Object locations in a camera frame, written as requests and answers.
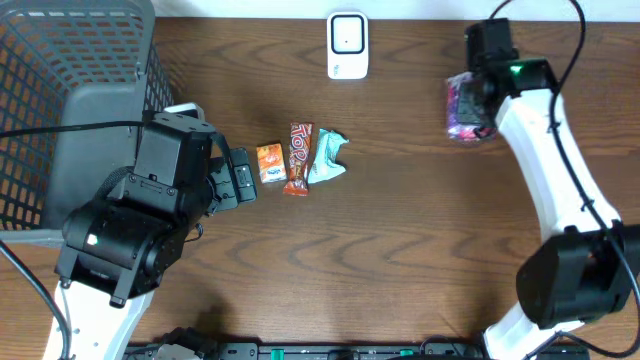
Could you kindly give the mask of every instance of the green light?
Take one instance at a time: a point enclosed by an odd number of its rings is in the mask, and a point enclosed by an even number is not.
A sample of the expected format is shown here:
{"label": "green light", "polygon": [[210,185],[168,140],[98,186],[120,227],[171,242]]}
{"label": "green light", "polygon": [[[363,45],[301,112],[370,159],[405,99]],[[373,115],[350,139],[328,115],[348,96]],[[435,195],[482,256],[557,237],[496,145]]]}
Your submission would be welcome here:
{"label": "green light", "polygon": [[509,68],[509,70],[511,70],[513,75],[518,75],[520,74],[520,70],[522,70],[522,68],[523,68],[522,65],[513,65]]}

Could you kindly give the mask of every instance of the green indicator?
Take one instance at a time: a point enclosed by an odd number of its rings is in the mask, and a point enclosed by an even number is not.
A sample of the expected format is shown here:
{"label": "green indicator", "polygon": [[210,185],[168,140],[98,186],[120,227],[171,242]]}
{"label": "green indicator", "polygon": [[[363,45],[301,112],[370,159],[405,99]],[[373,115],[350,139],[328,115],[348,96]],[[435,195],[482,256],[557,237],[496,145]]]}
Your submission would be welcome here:
{"label": "green indicator", "polygon": [[284,350],[271,350],[271,360],[284,360]]}
{"label": "green indicator", "polygon": [[520,74],[520,70],[522,70],[522,65],[512,65],[509,67],[509,70],[513,73],[513,75]]}

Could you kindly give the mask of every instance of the red candy wrapper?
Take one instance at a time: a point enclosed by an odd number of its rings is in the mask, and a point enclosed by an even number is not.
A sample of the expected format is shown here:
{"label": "red candy wrapper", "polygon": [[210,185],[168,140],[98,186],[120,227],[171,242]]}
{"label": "red candy wrapper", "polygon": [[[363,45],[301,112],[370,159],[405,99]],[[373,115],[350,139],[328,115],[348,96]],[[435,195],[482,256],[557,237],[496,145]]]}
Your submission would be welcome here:
{"label": "red candy wrapper", "polygon": [[291,144],[289,145],[289,182],[283,193],[307,196],[309,186],[309,149],[311,149],[312,123],[291,123]]}

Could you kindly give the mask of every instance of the basket mesh side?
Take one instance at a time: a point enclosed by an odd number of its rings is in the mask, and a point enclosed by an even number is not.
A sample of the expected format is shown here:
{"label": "basket mesh side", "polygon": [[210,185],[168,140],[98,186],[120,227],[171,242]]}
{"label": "basket mesh side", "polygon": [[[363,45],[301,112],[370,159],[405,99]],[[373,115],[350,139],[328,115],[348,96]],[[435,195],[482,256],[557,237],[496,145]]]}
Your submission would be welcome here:
{"label": "basket mesh side", "polygon": [[[155,49],[140,49],[143,21],[132,8],[18,10],[0,23],[0,130],[60,125],[66,96],[87,83],[135,83],[149,52],[145,109],[172,104]],[[56,135],[0,140],[0,229],[40,223]]]}

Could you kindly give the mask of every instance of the orange snack packet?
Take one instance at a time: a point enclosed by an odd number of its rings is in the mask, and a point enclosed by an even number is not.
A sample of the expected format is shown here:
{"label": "orange snack packet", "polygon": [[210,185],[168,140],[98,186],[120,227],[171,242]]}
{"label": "orange snack packet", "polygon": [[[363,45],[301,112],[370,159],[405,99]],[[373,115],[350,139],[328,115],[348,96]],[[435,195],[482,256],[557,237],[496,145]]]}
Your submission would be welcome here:
{"label": "orange snack packet", "polygon": [[291,144],[289,145],[289,182],[283,193],[307,196],[309,186],[309,152],[311,149],[312,123],[291,123]]}
{"label": "orange snack packet", "polygon": [[284,168],[282,145],[259,146],[256,150],[258,152],[258,167],[260,168],[260,180],[262,180],[262,183],[286,180],[287,171]]}

